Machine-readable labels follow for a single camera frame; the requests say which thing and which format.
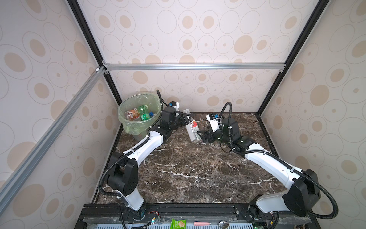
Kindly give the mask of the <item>brown coffee bottle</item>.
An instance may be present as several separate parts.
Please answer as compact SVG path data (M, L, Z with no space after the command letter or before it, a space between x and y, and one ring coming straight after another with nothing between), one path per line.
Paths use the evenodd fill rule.
M131 110L128 110L124 113L125 119L126 120L135 120L136 118L140 117L140 113L138 108L133 108Z

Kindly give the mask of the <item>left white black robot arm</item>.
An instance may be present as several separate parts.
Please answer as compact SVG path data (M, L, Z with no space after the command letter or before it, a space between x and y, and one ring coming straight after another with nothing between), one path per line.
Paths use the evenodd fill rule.
M110 164L101 175L98 191L105 196L121 199L132 211L144 214L144 199L137 185L138 168L149 154L160 147L172 133L189 124L191 115L179 111L176 101L167 104L156 90L159 97L160 113L156 122L148 128L148 133L131 149L111 157Z

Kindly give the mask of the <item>green Sprite bottle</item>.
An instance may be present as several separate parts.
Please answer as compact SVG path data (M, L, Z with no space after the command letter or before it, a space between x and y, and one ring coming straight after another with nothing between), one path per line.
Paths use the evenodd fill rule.
M138 112L139 112L139 115L140 115L140 118L142 121L148 120L151 117L149 109L148 109L148 105L139 106Z

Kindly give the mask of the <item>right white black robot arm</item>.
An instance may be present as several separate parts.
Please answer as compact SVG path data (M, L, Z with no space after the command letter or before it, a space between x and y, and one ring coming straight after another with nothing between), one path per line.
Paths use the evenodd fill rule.
M220 144L226 144L230 152L256 163L286 188L283 192L253 199L248 208L251 217L257 219L260 213L289 211L299 217L312 215L319 219L335 218L339 213L338 204L330 192L318 183L317 174L310 169L302 170L283 161L253 139L241 135L239 125L232 117L232 107L232 103L227 102L220 114L207 115L210 127L204 132L199 131L198 135L205 143L218 141ZM224 118L226 108L229 109L229 113L228 117ZM332 205L332 211L327 215L319 215L312 211L322 193Z

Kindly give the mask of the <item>clear bottle red green label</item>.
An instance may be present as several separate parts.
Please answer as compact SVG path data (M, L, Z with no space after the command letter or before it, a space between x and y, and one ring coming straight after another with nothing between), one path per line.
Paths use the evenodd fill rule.
M186 117L188 119L188 124L186 125L186 130L188 132L191 142L197 143L197 142L202 141L202 139L198 135L198 132L200 131L200 129L198 127L196 120L194 118L192 118L190 110L186 109L183 111L183 113L186 114Z

